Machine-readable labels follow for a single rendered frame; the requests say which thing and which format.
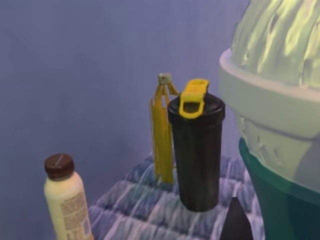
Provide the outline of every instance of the translucent ribbed lid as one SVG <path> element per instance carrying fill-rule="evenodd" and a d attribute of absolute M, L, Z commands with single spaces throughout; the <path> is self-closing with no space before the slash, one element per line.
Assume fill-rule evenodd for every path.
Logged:
<path fill-rule="evenodd" d="M 320 0 L 252 0 L 231 51 L 232 61 L 247 72 L 320 88 Z"/>

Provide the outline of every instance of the blue wall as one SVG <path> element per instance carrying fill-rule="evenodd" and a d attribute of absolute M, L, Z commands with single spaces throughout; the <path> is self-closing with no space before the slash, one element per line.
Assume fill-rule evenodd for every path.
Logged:
<path fill-rule="evenodd" d="M 44 159 L 73 155 L 94 203 L 151 151 L 157 74 L 211 80 L 247 0 L 1 0 L 0 239 L 47 240 Z M 232 115 L 223 153 L 238 157 Z"/>

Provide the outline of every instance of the black cup body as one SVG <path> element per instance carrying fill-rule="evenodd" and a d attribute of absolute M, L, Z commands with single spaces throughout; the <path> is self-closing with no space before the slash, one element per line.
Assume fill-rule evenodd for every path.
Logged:
<path fill-rule="evenodd" d="M 196 119 L 179 115 L 179 97 L 168 106 L 172 127 L 179 196 L 193 212 L 206 212 L 218 204 L 222 125 L 225 104 L 205 95 L 203 114 Z"/>

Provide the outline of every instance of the bottle label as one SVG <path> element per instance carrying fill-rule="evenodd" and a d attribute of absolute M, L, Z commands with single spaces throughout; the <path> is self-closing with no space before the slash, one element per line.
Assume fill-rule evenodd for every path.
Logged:
<path fill-rule="evenodd" d="M 90 240 L 92 237 L 85 193 L 48 202 L 57 240 Z"/>

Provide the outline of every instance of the mattress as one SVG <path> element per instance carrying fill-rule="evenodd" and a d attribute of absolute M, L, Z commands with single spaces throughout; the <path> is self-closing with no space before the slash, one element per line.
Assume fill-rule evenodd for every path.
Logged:
<path fill-rule="evenodd" d="M 264 240 L 257 196 L 241 160 L 222 157 L 219 203 L 207 212 L 188 211 L 174 184 L 156 181 L 150 156 L 89 208 L 95 240 L 218 240 L 232 197 L 238 197 L 254 240 Z"/>

